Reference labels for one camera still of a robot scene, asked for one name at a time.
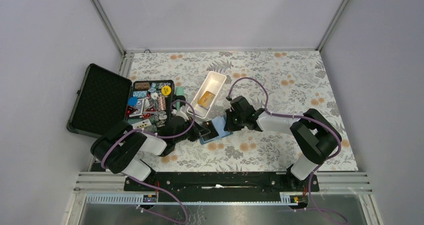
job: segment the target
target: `yellow circular sticker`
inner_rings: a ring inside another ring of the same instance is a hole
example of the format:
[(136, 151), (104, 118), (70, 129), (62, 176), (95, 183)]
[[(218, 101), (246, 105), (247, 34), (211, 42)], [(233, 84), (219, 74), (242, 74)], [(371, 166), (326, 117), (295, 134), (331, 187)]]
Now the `yellow circular sticker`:
[(164, 96), (168, 96), (171, 94), (171, 87), (170, 86), (163, 86), (162, 87), (162, 94)]

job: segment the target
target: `blue item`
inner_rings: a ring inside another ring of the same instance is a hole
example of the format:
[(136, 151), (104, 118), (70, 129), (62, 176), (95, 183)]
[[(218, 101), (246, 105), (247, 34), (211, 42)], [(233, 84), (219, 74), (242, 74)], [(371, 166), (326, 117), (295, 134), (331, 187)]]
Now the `blue item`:
[(144, 99), (147, 97), (147, 91), (133, 91), (132, 95), (137, 99)]
[(130, 97), (128, 100), (128, 105), (134, 107), (137, 104), (137, 99), (138, 98), (136, 96)]
[(211, 121), (210, 121), (212, 124), (213, 124), (213, 126), (215, 127), (215, 130), (216, 130), (216, 132), (218, 133), (218, 136), (217, 137), (214, 137), (214, 138), (212, 138), (212, 139), (209, 139), (209, 140), (203, 140), (203, 137), (201, 137), (199, 140), (200, 140), (200, 144), (207, 144), (207, 143), (209, 143), (209, 142), (212, 142), (212, 141), (216, 141), (216, 140), (220, 140), (220, 139), (222, 139), (222, 138), (225, 138), (225, 137), (227, 137), (227, 136), (230, 136), (230, 135), (232, 135), (233, 134), (233, 132), (231, 131), (231, 132), (229, 132), (229, 131), (224, 131), (224, 127), (225, 127), (225, 124), (226, 124), (226, 122), (227, 122), (227, 117), (225, 116), (225, 115), (223, 115), (223, 116), (217, 116), (217, 117), (215, 117), (214, 119), (212, 119)]

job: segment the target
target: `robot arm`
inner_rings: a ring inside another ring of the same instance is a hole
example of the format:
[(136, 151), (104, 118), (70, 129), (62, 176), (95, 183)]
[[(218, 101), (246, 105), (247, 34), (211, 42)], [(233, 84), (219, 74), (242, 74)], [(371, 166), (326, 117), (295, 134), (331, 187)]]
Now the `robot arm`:
[[(166, 150), (167, 143), (155, 136), (134, 131), (131, 124), (122, 120), (98, 138), (90, 152), (100, 161), (107, 157), (102, 165), (112, 173), (124, 173), (144, 181), (152, 170), (142, 160), (136, 159), (136, 154), (149, 152), (159, 156)], [(109, 152), (116, 142), (119, 145)]]
[[(308, 175), (331, 155), (338, 143), (334, 136), (323, 127), (305, 119), (272, 116), (263, 108), (255, 110), (243, 96), (230, 101), (231, 108), (227, 109), (226, 129), (230, 132), (240, 131), (247, 127), (255, 131), (273, 131), (294, 136), (302, 156), (288, 168), (288, 171), (297, 179), (304, 180)], [(341, 140), (340, 134), (316, 110), (309, 109), (303, 114), (315, 119), (332, 129)]]

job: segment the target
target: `blue circular object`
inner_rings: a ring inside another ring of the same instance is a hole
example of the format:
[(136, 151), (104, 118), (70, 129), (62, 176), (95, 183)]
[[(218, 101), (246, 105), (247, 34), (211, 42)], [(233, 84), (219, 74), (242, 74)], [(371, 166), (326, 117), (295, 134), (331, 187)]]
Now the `blue circular object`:
[(134, 107), (137, 104), (137, 97), (133, 96), (128, 99), (128, 105)]

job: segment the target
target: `white plastic container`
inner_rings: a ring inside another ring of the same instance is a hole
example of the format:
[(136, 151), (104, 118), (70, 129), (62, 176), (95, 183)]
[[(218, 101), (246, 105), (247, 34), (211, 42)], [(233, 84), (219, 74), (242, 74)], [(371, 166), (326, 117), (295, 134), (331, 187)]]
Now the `white plastic container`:
[[(194, 112), (197, 118), (201, 120), (206, 119), (212, 107), (214, 106), (215, 101), (218, 99), (218, 96), (220, 95), (226, 80), (227, 80), (227, 76), (221, 73), (210, 71), (207, 74), (206, 79), (204, 80), (200, 89), (197, 91), (196, 95), (194, 96), (193, 101), (191, 101), (190, 103), (194, 108)], [(209, 109), (205, 109), (198, 104), (199, 99), (203, 96), (203, 94), (205, 94), (206, 91), (209, 91), (215, 94), (215, 97), (212, 99), (212, 102), (209, 105)], [(187, 112), (189, 114), (193, 114), (190, 108), (187, 109)]]

